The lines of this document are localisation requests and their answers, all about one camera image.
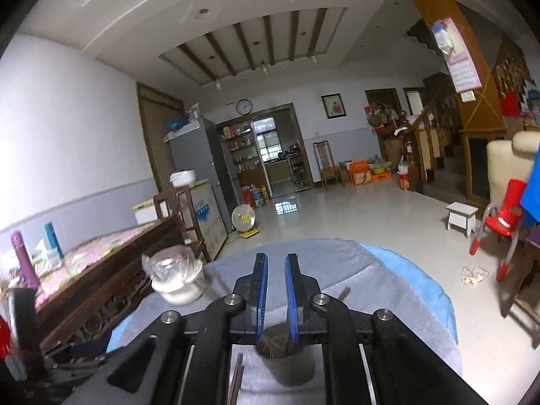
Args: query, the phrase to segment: ceiling light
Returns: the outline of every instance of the ceiling light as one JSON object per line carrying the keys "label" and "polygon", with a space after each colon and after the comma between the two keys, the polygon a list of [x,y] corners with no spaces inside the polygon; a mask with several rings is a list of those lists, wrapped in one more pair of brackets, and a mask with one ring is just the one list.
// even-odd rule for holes
{"label": "ceiling light", "polygon": [[263,61],[263,55],[261,55],[261,50],[259,48],[259,45],[261,44],[260,41],[255,41],[253,42],[253,45],[257,48],[257,55],[259,56],[259,59],[261,60],[261,71],[263,72],[263,75],[265,76],[265,78],[269,78],[270,77],[270,67],[268,66],[267,63],[265,63]]}
{"label": "ceiling light", "polygon": [[215,75],[215,79],[214,79],[214,82],[215,82],[215,89],[218,90],[218,91],[221,91],[221,80],[219,79],[219,76],[218,76],[218,71],[217,69],[215,68],[215,56],[214,55],[211,55],[208,57],[208,59],[210,59],[210,61],[212,62],[212,64],[214,64],[214,75]]}
{"label": "ceiling light", "polygon": [[311,62],[314,64],[318,64],[319,60],[317,59],[317,56],[315,53],[313,53],[311,50],[307,51],[307,57],[311,59]]}
{"label": "ceiling light", "polygon": [[270,77],[270,68],[268,67],[268,64],[265,63],[264,61],[261,61],[261,70],[265,78],[268,79]]}

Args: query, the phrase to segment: wooden bed frame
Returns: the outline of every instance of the wooden bed frame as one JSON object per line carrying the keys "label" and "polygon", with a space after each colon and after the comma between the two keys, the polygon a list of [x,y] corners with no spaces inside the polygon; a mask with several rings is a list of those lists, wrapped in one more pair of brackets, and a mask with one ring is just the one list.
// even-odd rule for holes
{"label": "wooden bed frame", "polygon": [[[152,290],[141,267],[141,256],[152,256],[183,245],[183,222],[178,215],[157,221],[148,230],[88,267],[37,308],[39,342],[51,346],[98,339],[133,312]],[[190,245],[195,256],[204,241]]]}

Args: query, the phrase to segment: crumpled paper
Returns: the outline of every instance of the crumpled paper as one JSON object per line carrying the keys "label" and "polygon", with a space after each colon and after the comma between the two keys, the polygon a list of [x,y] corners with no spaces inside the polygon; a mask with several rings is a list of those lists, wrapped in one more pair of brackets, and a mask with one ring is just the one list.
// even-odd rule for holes
{"label": "crumpled paper", "polygon": [[476,285],[488,278],[489,271],[479,266],[475,266],[473,269],[464,266],[461,270],[461,276],[464,285]]}

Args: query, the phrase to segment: blue cloth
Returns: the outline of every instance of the blue cloth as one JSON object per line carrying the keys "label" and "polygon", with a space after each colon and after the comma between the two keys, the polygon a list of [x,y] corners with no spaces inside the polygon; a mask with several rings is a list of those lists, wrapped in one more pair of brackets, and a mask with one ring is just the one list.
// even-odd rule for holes
{"label": "blue cloth", "polygon": [[531,179],[521,197],[521,205],[526,211],[525,225],[531,227],[534,222],[540,222],[540,151],[536,153]]}
{"label": "blue cloth", "polygon": [[438,320],[445,325],[457,343],[456,316],[450,297],[435,280],[423,272],[410,260],[393,251],[361,243],[366,250],[376,256],[390,271],[400,275],[431,309]]}

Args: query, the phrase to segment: metal cup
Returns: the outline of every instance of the metal cup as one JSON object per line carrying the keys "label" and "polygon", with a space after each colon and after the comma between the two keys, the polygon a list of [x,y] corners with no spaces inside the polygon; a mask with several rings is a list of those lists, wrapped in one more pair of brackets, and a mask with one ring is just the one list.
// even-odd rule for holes
{"label": "metal cup", "polygon": [[270,373],[282,385],[302,385],[315,374],[315,362],[309,346],[299,346],[290,340],[287,323],[278,323],[263,330],[262,340],[255,346]]}

